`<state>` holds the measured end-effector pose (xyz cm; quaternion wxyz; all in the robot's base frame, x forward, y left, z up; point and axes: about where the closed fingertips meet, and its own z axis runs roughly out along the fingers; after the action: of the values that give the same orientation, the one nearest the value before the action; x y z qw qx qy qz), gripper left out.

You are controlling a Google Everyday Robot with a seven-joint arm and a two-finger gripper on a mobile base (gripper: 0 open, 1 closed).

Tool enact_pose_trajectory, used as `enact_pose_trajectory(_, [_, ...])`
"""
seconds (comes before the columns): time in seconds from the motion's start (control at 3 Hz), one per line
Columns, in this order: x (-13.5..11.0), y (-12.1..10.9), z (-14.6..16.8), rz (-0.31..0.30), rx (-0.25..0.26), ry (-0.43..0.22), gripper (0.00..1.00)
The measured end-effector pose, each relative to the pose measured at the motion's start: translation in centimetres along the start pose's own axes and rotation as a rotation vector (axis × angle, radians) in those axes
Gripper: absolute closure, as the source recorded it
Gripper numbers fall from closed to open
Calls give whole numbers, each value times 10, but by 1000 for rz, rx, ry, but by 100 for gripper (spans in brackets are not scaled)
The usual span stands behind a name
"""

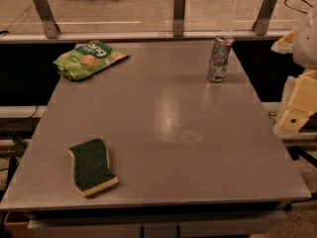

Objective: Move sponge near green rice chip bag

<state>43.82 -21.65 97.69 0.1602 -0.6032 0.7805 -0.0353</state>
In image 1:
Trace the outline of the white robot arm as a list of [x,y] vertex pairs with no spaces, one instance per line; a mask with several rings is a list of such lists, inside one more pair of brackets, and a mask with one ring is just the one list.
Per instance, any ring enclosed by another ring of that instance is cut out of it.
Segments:
[[317,112],[317,5],[271,49],[276,53],[292,54],[293,61],[304,68],[299,76],[287,78],[273,125],[276,135],[290,137]]

